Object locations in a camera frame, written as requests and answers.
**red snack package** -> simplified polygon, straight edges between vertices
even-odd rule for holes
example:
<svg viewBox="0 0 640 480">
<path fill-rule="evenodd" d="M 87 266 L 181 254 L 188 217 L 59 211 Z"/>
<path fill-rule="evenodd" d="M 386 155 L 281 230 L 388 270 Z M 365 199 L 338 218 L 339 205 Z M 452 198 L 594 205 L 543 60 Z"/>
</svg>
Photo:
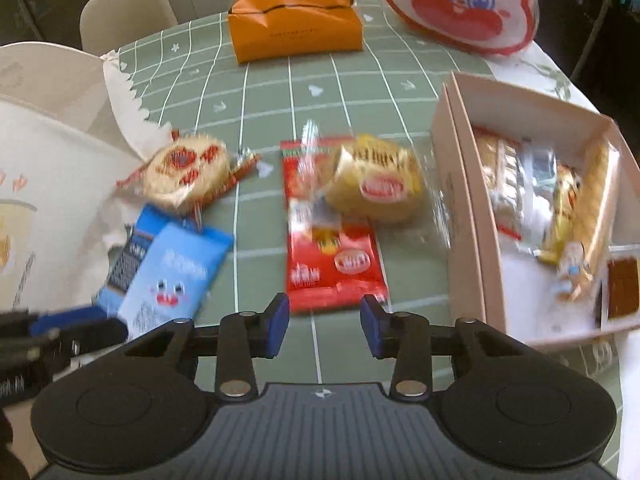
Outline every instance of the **red snack package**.
<svg viewBox="0 0 640 480">
<path fill-rule="evenodd" d="M 344 307 L 358 303 L 365 294 L 379 301 L 388 299 L 370 225 L 344 220 L 323 199 L 310 200 L 309 179 L 318 174 L 316 165 L 344 140 L 321 139 L 311 147 L 295 141 L 280 145 L 289 219 L 287 294 L 292 312 Z"/>
</svg>

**yellow cartoon character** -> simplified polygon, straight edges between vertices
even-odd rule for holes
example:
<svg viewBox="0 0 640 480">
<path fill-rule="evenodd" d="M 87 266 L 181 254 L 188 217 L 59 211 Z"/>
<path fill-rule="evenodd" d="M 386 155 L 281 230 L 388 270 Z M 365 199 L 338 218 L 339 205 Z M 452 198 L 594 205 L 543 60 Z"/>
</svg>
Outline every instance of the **yellow cartoon character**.
<svg viewBox="0 0 640 480">
<path fill-rule="evenodd" d="M 311 237 L 322 254 L 333 256 L 340 250 L 340 231 L 336 229 L 314 227 L 311 229 Z"/>
</svg>

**orange paper bag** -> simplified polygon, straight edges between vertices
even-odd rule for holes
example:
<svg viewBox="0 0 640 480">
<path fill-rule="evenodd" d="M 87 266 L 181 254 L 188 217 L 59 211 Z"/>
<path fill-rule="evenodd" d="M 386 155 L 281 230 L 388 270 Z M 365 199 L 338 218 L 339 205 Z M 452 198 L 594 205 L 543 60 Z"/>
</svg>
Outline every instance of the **orange paper bag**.
<svg viewBox="0 0 640 480">
<path fill-rule="evenodd" d="M 238 63 L 338 50 L 362 50 L 353 0 L 238 0 L 229 30 Z"/>
</svg>

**grid pattern tablecloth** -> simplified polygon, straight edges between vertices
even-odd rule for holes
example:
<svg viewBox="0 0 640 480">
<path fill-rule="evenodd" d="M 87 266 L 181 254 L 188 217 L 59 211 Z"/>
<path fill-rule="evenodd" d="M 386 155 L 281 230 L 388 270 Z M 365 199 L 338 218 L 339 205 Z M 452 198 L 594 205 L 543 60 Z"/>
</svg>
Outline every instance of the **grid pattern tablecloth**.
<svg viewBox="0 0 640 480">
<path fill-rule="evenodd" d="M 232 150 L 259 151 L 275 168 L 249 178 L 207 210 L 207 224 L 236 243 L 197 323 L 216 324 L 233 311 L 262 310 L 284 287 L 286 213 L 278 144 L 299 138 L 313 120 L 324 136 L 370 133 L 401 144 L 429 144 L 431 117 L 444 78 L 453 70 L 492 76 L 476 56 L 408 30 L 379 0 L 359 0 L 362 52 L 302 56 L 238 66 L 226 15 L 185 23 L 120 49 L 151 121 L 183 133 L 206 132 Z M 449 324 L 446 261 L 420 244 L 378 236 L 391 304 Z M 565 358 L 582 369 L 584 351 Z M 372 359 L 357 312 L 292 319 L 280 356 L 255 362 L 258 381 L 339 383 L 390 380 L 394 362 Z M 214 359 L 201 360 L 197 381 L 212 388 Z M 617 367 L 600 379 L 622 409 Z M 449 361 L 434 361 L 434 386 L 452 381 Z M 604 460 L 615 469 L 619 431 Z"/>
</svg>

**gray ribbed panel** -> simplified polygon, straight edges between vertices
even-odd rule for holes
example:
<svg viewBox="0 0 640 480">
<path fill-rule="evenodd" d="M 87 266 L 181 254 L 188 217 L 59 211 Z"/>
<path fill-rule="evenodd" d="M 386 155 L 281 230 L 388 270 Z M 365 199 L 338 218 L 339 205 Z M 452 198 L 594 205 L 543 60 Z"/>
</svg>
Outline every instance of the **gray ribbed panel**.
<svg viewBox="0 0 640 480">
<path fill-rule="evenodd" d="M 324 399 L 317 395 L 331 391 Z M 611 480 L 595 464 L 516 473 L 452 444 L 420 406 L 375 384 L 272 384 L 244 406 L 220 410 L 201 439 L 144 472 L 92 476 L 51 467 L 40 480 Z"/>
</svg>

